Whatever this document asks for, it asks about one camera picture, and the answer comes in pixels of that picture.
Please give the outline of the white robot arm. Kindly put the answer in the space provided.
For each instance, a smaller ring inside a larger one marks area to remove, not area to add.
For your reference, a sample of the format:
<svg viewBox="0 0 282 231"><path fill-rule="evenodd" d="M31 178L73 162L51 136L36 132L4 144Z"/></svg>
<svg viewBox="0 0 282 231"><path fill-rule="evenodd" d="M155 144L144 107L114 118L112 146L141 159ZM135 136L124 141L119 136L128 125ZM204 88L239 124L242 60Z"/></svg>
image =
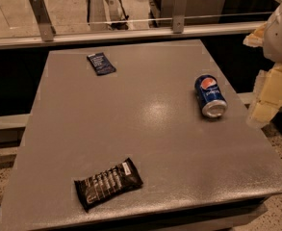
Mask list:
<svg viewBox="0 0 282 231"><path fill-rule="evenodd" d="M282 3L265 24L244 39L244 45L262 47L264 57L274 62L269 71L259 71L248 108L247 124L262 128L282 108Z"/></svg>

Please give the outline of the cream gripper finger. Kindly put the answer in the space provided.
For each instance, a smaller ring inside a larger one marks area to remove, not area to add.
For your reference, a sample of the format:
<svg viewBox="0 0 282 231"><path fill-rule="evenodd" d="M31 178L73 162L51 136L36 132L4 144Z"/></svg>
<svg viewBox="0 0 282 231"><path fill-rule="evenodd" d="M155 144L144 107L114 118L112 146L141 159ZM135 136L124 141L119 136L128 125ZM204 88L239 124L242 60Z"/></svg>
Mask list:
<svg viewBox="0 0 282 231"><path fill-rule="evenodd" d="M260 99L261 91L265 85L267 72L260 70L254 83L253 97L250 102L246 123L253 128L263 128L275 117L278 109L270 103L262 103Z"/></svg>
<svg viewBox="0 0 282 231"><path fill-rule="evenodd" d="M244 38L243 44L249 47L262 47L264 41L264 31L266 23L255 29L252 33Z"/></svg>

